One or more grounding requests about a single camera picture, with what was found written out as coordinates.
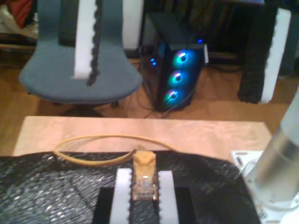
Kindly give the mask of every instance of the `black fabric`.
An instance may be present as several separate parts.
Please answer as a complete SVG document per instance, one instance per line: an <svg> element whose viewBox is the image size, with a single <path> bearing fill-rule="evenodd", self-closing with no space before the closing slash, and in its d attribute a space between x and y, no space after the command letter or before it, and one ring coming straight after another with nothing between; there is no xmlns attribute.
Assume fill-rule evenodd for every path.
<svg viewBox="0 0 299 224"><path fill-rule="evenodd" d="M241 101L257 104L262 98L265 68L277 11L277 7L264 7L255 17L246 48L245 65L238 91Z"/></svg>
<svg viewBox="0 0 299 224"><path fill-rule="evenodd" d="M107 160L122 153L69 153ZM0 158L0 223L90 224L100 188L113 188L117 166L90 168L52 153ZM172 170L176 188L190 191L199 224L259 224L239 170L227 161L199 155L157 152L157 170ZM152 223L152 202L135 210L132 224Z"/></svg>

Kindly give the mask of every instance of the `pc tower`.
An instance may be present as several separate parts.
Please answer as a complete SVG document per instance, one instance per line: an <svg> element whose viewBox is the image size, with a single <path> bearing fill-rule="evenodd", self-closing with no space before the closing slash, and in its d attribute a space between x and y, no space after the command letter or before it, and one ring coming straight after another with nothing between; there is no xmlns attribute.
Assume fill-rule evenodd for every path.
<svg viewBox="0 0 299 224"><path fill-rule="evenodd" d="M207 46L202 39L194 37L175 14L146 15L141 72L155 110L190 105L199 74L208 62Z"/></svg>

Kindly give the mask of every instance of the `office chair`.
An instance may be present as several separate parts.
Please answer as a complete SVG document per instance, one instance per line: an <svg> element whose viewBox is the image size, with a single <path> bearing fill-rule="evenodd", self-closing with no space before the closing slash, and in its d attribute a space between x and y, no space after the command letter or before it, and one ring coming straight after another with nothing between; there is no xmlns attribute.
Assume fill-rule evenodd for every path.
<svg viewBox="0 0 299 224"><path fill-rule="evenodd" d="M122 46L122 0L102 3L100 74L92 86L87 86L87 80L72 78L75 48L59 44L61 0L39 0L37 47L20 74L20 82L29 93L56 104L83 105L87 110L87 105L118 101L141 86L142 77Z"/></svg>

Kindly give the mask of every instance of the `table surface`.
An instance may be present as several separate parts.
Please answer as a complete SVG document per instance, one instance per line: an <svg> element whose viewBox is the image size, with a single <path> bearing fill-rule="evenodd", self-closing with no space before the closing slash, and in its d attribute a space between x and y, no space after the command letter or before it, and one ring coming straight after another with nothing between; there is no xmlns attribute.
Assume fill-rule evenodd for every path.
<svg viewBox="0 0 299 224"><path fill-rule="evenodd" d="M175 119L26 117L13 155L50 152L62 140L83 135L130 134L154 138L186 153L232 161L233 150L263 150L271 134L262 122ZM149 150L162 146L132 139L76 140L68 152L126 152L137 145Z"/></svg>

